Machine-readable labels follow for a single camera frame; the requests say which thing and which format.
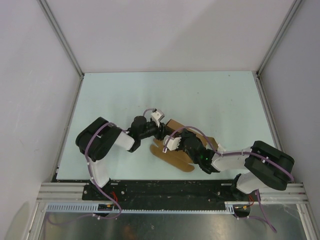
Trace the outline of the brown cardboard box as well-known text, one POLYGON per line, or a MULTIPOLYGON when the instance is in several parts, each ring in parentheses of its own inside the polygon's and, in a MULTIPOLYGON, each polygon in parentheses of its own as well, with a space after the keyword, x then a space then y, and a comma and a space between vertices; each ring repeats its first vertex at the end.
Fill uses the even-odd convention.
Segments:
POLYGON ((183 172, 187 172, 187 173, 192 172, 195 169, 194 165, 198 165, 201 168, 201 170, 203 170, 207 174, 216 172, 216 170, 214 169, 213 166, 211 166, 211 163, 210 163, 210 160, 212 159, 215 153, 214 151, 217 150, 218 148, 218 144, 213 137, 204 137, 199 130, 194 130, 190 127, 185 127, 184 125, 180 124, 179 122, 173 119, 169 120, 166 125, 172 129, 172 132, 177 131, 173 135, 175 138, 180 137, 180 134, 183 131, 183 129, 187 129, 195 133, 196 136, 201 140, 203 145, 206 147, 206 149, 209 151, 208 165, 199 165, 199 164, 193 163, 193 161, 189 158, 189 156, 182 151, 180 143, 176 150, 172 150, 172 151, 168 150, 166 153, 164 153, 163 140, 154 139, 153 140, 154 144, 150 145, 149 150, 154 156, 176 167, 177 169, 183 172))

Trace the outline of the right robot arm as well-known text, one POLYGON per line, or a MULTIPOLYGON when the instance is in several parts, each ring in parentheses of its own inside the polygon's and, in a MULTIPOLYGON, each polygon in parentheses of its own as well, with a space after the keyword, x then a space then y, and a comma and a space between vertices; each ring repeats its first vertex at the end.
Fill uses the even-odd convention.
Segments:
POLYGON ((294 159, 263 141, 257 140, 239 151, 221 151, 205 147, 200 138, 187 129, 175 136, 178 138, 175 150, 186 153, 206 174, 247 170, 237 174, 230 186, 230 194, 237 201, 263 188, 284 191, 288 183, 294 181, 294 159))

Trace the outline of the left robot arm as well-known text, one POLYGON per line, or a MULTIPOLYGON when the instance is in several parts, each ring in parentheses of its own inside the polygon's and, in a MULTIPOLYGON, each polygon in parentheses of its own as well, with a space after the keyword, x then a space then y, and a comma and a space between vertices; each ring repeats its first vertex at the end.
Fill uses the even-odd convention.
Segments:
POLYGON ((169 135, 169 128, 162 122, 139 115, 133 119, 131 126, 123 130, 116 124, 98 117, 76 137, 75 144, 85 156, 90 175, 90 181, 95 185, 93 194, 100 200, 110 196, 111 188, 108 171, 101 163, 113 146, 118 146, 130 153, 136 151, 141 140, 154 137, 163 140, 169 135))

